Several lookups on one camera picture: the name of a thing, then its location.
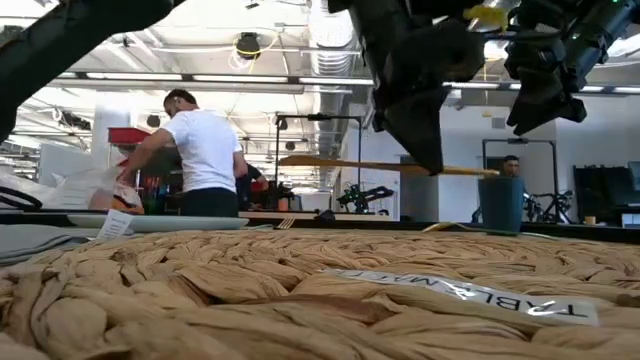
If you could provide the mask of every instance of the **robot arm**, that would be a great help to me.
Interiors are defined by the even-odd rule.
[[[388,131],[433,174],[443,166],[443,84],[471,80],[484,65],[486,41],[510,42],[505,67],[522,87],[508,124],[522,135],[558,117],[586,117],[572,94],[640,14],[640,0],[522,0],[506,32],[469,31],[462,14],[481,2],[377,0],[373,7],[367,0],[330,0],[330,10],[349,10],[364,49],[375,81],[375,130]]]

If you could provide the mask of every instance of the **monitor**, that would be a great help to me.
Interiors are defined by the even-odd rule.
[[[629,161],[629,170],[633,180],[633,189],[640,191],[640,161]]]

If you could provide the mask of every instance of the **white paper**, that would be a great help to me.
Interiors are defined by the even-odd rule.
[[[531,316],[548,317],[580,325],[599,325],[596,306],[579,299],[554,299],[549,296],[513,294],[436,276],[337,269],[322,272],[378,284],[424,287],[460,300],[479,302]]]
[[[107,219],[104,221],[100,233],[98,233],[97,239],[115,239],[124,235],[129,228],[133,216],[125,214],[118,210],[109,210]]]

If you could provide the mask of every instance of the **black pants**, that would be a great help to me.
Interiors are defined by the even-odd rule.
[[[248,196],[238,194],[238,209],[240,211],[249,211],[249,208],[251,208],[251,201],[249,201]]]
[[[180,215],[238,217],[238,197],[223,188],[192,190],[184,194]]]

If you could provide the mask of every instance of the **red box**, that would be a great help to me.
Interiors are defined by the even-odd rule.
[[[136,128],[109,128],[109,143],[111,144],[139,144],[148,132]]]
[[[259,192],[262,191],[262,184],[260,184],[259,182],[252,182],[251,183],[251,192]]]

